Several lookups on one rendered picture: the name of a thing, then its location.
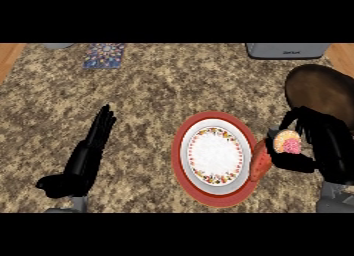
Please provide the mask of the grey appliance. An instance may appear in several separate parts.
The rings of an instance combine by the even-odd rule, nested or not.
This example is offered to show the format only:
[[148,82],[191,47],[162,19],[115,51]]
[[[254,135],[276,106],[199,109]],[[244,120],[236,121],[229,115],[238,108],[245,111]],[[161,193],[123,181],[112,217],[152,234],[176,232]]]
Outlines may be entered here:
[[316,59],[329,48],[329,43],[247,43],[247,51],[256,59]]

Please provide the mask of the dark brown pan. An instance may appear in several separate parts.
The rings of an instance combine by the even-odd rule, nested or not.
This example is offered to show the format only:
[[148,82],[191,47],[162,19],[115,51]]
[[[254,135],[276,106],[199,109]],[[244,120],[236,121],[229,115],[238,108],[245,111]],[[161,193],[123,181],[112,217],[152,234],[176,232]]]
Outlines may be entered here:
[[289,107],[306,106],[335,116],[354,135],[354,78],[328,66],[304,64],[285,80]]

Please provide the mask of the grey object at edge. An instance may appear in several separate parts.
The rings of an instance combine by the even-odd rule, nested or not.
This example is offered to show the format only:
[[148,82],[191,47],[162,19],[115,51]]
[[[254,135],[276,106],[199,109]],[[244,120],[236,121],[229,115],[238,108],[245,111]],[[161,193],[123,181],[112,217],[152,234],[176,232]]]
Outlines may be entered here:
[[43,44],[49,49],[64,49],[74,45],[74,43],[44,43]]

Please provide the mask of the red round placemat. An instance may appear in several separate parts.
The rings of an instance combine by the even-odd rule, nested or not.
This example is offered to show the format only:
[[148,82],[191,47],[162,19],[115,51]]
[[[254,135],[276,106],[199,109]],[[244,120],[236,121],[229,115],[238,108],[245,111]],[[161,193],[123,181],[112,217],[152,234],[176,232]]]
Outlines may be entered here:
[[183,165],[182,165],[182,160],[180,160],[180,147],[182,147],[182,141],[183,141],[183,135],[189,129],[189,127],[201,120],[204,119],[223,119],[225,121],[229,121],[242,131],[245,134],[245,137],[248,139],[248,142],[251,144],[251,163],[256,160],[256,154],[254,154],[254,148],[257,146],[257,140],[254,137],[254,134],[248,128],[248,126],[241,122],[241,120],[233,117],[230,114],[225,112],[217,112],[217,111],[208,111],[208,112],[201,112],[195,114],[182,124],[179,131],[174,136],[174,142],[171,146],[171,164],[173,164],[173,169],[174,169],[174,174],[179,180],[179,183],[182,187],[185,188],[188,194],[193,197],[195,200],[198,200],[202,204],[211,206],[211,207],[219,207],[219,208],[226,208],[232,207],[236,204],[239,204],[253,194],[256,187],[258,185],[258,180],[254,178],[254,174],[251,171],[251,163],[250,163],[250,178],[244,184],[244,186],[230,194],[226,195],[213,195],[207,192],[204,192],[201,189],[196,188],[193,183],[188,179],[188,175],[185,174],[183,171]]

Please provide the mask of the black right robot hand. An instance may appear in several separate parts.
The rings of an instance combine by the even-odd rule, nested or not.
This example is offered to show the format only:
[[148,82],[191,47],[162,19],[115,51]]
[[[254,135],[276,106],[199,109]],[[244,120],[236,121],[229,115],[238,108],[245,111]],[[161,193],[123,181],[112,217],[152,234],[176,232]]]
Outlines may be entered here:
[[[295,131],[306,134],[313,146],[310,158],[304,154],[278,153],[273,142],[278,132],[297,122]],[[329,183],[354,186],[354,140],[343,120],[307,107],[295,107],[287,112],[279,129],[269,130],[266,138],[267,153],[281,169],[313,173],[319,170]]]

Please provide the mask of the blue patterned card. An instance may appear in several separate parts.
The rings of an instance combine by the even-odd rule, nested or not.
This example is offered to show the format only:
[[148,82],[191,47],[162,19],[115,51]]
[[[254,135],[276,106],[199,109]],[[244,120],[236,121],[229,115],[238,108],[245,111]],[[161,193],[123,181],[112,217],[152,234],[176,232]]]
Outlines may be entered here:
[[124,43],[92,43],[84,56],[87,69],[118,69],[124,55]]

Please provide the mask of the white floral rimmed plate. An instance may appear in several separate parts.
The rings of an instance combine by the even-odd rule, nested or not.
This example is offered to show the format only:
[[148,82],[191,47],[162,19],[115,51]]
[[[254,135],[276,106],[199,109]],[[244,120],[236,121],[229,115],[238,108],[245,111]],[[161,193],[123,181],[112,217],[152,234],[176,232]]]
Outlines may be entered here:
[[223,119],[204,119],[188,129],[180,160],[189,181],[213,195],[235,192],[250,178],[251,144],[241,129]]

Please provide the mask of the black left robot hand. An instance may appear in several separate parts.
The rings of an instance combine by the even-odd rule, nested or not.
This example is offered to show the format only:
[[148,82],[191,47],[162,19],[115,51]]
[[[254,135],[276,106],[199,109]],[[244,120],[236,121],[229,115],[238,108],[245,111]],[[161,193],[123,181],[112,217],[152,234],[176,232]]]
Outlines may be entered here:
[[78,142],[62,174],[44,176],[36,187],[49,198],[87,195],[99,172],[103,149],[117,117],[105,105],[96,115],[87,137]]

